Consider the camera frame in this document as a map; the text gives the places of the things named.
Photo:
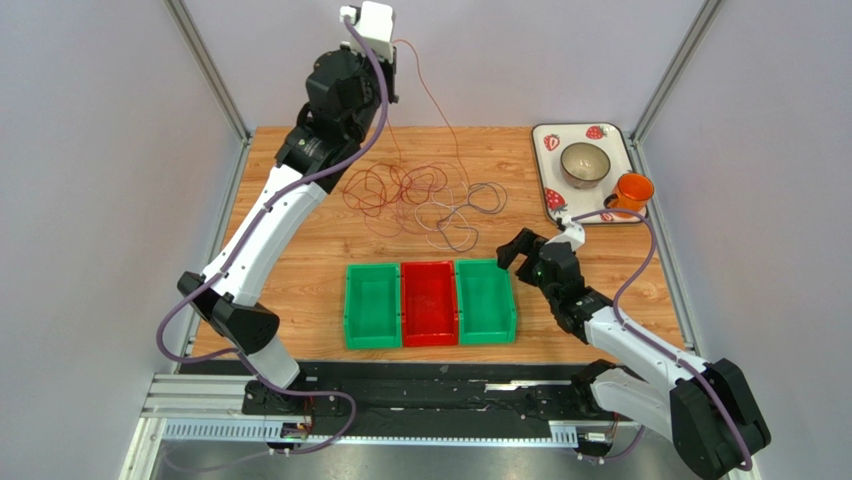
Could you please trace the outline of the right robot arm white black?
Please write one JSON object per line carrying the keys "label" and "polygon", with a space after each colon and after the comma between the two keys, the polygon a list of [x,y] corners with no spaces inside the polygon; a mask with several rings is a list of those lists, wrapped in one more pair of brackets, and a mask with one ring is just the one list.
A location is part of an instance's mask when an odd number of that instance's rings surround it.
{"label": "right robot arm white black", "polygon": [[596,361],[572,378],[579,410],[636,421],[670,441],[702,479],[752,469],[771,433],[742,369],[674,347],[588,286],[576,255],[584,239],[581,228],[551,239],[524,228],[496,250],[501,269],[525,258],[516,277],[542,293],[564,332],[620,360]]}

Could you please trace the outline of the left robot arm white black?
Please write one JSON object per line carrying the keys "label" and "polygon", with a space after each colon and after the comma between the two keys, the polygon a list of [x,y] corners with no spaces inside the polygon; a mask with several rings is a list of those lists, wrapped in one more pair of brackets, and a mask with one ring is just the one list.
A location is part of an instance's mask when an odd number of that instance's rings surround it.
{"label": "left robot arm white black", "polygon": [[393,45],[372,54],[342,46],[321,55],[306,80],[308,100],[275,155],[262,193],[231,240],[202,272],[177,284],[186,304],[228,340],[259,380],[291,398],[302,375],[278,336],[280,319],[260,304],[280,255],[349,166],[376,142],[396,102]]}

